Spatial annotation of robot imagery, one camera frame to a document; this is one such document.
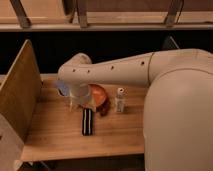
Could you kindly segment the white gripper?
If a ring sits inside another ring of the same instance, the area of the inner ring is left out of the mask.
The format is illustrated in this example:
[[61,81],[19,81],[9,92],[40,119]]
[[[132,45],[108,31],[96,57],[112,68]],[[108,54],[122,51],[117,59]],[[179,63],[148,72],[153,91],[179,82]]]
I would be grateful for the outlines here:
[[78,106],[96,111],[96,103],[88,84],[71,85],[69,97],[71,111],[75,111]]

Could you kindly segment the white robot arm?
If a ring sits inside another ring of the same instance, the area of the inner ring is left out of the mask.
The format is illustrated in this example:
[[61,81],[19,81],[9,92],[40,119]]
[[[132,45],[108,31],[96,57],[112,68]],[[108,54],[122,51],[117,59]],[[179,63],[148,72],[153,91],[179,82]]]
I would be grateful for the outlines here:
[[73,103],[91,100],[91,83],[146,87],[145,171],[213,171],[213,54],[151,52],[93,64],[77,54],[58,70]]

